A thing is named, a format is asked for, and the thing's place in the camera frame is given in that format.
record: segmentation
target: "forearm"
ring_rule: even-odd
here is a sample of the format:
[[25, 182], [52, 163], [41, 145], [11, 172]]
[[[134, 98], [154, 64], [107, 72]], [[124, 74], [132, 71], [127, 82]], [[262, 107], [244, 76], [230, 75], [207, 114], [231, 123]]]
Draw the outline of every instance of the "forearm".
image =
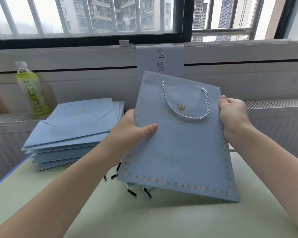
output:
[[111, 168], [99, 144], [0, 225], [0, 237], [63, 237]]
[[298, 225], [298, 159], [252, 126], [230, 140]]

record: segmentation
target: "white clip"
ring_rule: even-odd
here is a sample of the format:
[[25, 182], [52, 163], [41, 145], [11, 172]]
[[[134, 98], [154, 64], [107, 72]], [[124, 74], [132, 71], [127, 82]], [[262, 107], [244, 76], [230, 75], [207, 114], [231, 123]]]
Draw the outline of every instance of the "white clip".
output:
[[129, 40], [119, 40], [120, 47], [129, 47]]

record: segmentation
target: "white paper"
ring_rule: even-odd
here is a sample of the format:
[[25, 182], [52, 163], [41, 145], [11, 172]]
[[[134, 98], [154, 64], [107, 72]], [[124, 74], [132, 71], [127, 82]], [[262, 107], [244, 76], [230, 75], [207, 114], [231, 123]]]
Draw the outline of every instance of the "white paper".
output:
[[145, 71], [183, 78], [184, 45], [136, 46], [139, 87]]

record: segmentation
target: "light green table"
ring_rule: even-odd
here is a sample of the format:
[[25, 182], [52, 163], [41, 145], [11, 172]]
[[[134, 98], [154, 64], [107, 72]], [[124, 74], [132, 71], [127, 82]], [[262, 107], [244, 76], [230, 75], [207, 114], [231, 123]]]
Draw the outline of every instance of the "light green table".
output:
[[[237, 153], [231, 153], [240, 203], [154, 190], [152, 199], [133, 187], [101, 181], [65, 237], [101, 238], [297, 238], [298, 228]], [[36, 172], [26, 160], [0, 184], [0, 224], [46, 187], [68, 166]]]

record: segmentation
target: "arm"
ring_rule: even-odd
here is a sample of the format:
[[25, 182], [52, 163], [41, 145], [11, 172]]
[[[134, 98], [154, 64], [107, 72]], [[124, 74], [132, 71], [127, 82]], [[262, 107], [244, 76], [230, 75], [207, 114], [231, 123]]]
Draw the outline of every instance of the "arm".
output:
[[224, 137], [298, 225], [298, 159], [255, 129], [241, 100], [219, 100]]
[[0, 238], [63, 237], [107, 171], [158, 126], [134, 125], [133, 111], [109, 135], [0, 225]]

